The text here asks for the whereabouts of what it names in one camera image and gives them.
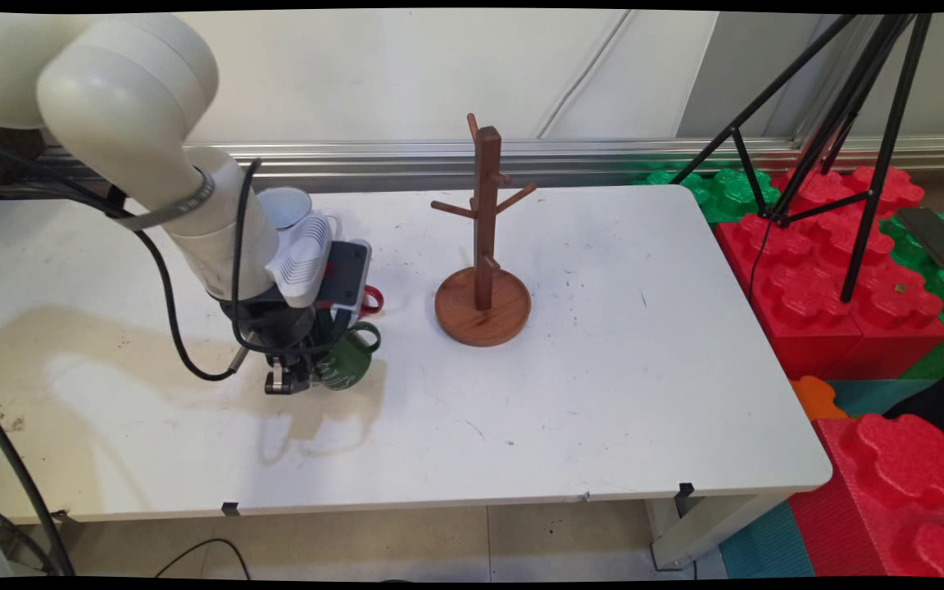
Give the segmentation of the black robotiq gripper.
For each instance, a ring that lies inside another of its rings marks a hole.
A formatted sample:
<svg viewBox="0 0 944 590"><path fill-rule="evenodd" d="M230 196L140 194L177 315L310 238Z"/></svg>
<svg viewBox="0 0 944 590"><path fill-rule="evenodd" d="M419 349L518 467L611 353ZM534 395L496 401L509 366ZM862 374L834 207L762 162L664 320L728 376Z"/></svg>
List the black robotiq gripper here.
<svg viewBox="0 0 944 590"><path fill-rule="evenodd" d="M291 307L281 297L220 300L239 344L236 365L248 352L265 355L265 393L289 396L307 391L317 363L334 344L334 323L314 306Z"/></svg>

